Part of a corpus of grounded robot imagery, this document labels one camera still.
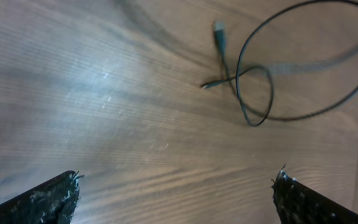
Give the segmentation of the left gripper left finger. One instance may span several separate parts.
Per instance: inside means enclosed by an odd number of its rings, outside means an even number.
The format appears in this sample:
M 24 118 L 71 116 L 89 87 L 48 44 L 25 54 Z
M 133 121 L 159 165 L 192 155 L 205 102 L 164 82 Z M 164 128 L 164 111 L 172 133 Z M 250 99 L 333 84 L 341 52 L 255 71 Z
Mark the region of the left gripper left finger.
M 0 224 L 70 224 L 80 199 L 81 178 L 68 170 L 0 204 Z

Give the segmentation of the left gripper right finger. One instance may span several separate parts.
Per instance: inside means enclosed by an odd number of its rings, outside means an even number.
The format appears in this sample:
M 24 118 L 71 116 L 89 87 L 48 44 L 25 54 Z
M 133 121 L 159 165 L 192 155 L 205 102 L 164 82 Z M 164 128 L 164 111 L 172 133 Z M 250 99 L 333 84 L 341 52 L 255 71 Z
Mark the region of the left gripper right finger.
M 358 224 L 358 214 L 303 185 L 283 169 L 272 188 L 281 224 Z

